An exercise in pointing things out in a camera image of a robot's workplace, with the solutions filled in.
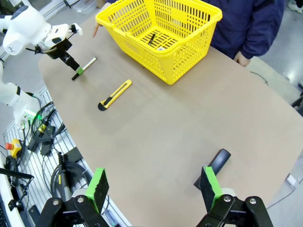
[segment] floor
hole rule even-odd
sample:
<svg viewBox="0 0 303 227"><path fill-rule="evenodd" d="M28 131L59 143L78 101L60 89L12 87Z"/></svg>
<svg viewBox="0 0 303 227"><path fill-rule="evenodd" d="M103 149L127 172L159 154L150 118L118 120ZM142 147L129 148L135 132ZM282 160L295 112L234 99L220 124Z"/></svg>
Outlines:
<svg viewBox="0 0 303 227"><path fill-rule="evenodd" d="M80 15L65 8L49 20L53 25L81 23L90 15ZM248 70L255 72L256 77L266 80L271 89L276 91L285 101L292 103L300 94L298 82L303 79L303 15L285 10L280 32L273 46L264 56L253 58ZM10 57L4 63L3 82L18 84L24 91L36 92L45 84L41 78L38 60L40 55L24 51L19 56ZM12 112L0 103L0 133L3 133L13 120ZM303 155L295 163L291 174L301 180L303 177ZM292 189L283 183L276 193L272 203L289 194ZM275 227L300 227L303 223L301 210L303 209L303 183L286 199L268 209Z"/></svg>
<svg viewBox="0 0 303 227"><path fill-rule="evenodd" d="M260 57L292 85L303 91L298 83L303 80L302 64L303 15L286 7L278 35L269 51Z"/></svg>

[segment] person's hand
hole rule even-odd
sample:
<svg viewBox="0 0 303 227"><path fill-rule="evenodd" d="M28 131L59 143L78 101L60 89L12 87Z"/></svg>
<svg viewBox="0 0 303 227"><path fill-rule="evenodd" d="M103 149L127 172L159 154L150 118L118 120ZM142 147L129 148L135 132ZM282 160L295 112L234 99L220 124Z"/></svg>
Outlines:
<svg viewBox="0 0 303 227"><path fill-rule="evenodd" d="M99 11L98 13L104 11L104 10L105 10L107 7L109 7L110 5L111 5L111 3L106 2L106 3L104 4L104 6L100 9L100 11ZM93 37L96 36L99 27L102 27L102 25L99 24L98 22L95 22Z"/></svg>
<svg viewBox="0 0 303 227"><path fill-rule="evenodd" d="M247 59L246 57L243 56L241 51L239 51L236 54L236 57L234 58L234 61L239 63L241 66L246 67L250 63L250 59Z"/></svg>

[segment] person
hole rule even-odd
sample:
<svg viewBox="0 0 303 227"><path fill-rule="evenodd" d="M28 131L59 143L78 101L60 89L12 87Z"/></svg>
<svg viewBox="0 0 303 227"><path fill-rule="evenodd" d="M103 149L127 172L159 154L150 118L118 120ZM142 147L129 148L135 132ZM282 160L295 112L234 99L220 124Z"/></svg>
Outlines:
<svg viewBox="0 0 303 227"><path fill-rule="evenodd" d="M109 7L111 4L115 3L118 0L106 0L104 6L100 9L100 12L104 11L107 7ZM101 27L102 25L99 24L97 21L95 22L95 26L94 26L94 32L93 32L93 38L96 36L97 32L98 32L98 28Z"/></svg>
<svg viewBox="0 0 303 227"><path fill-rule="evenodd" d="M297 11L298 13L302 13L303 10L303 0L290 0L288 3L288 7L291 10Z"/></svg>
<svg viewBox="0 0 303 227"><path fill-rule="evenodd" d="M204 1L223 12L214 31L212 47L241 66L247 66L253 56L269 50L282 22L285 0Z"/></svg>

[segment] table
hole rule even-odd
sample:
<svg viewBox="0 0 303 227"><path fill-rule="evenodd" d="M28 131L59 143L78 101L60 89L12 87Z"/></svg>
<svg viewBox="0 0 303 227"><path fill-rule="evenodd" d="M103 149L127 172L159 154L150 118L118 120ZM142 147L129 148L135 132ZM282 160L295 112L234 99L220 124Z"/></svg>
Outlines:
<svg viewBox="0 0 303 227"><path fill-rule="evenodd" d="M193 186L219 149L231 158L218 174L240 199L269 204L303 148L303 118L261 80L210 48L169 86L123 53L106 29L73 36L72 69L44 56L39 67L76 145L94 170L105 167L109 195L134 226L193 227L205 214ZM106 111L97 105L127 79L133 85Z"/></svg>

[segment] dark blue jacket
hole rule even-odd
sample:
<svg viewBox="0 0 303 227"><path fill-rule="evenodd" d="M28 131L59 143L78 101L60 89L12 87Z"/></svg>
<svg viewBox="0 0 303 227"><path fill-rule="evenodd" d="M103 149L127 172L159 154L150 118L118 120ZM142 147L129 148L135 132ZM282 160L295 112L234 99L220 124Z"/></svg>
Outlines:
<svg viewBox="0 0 303 227"><path fill-rule="evenodd" d="M265 54L281 25L285 0L205 0L223 12L211 46L234 58Z"/></svg>

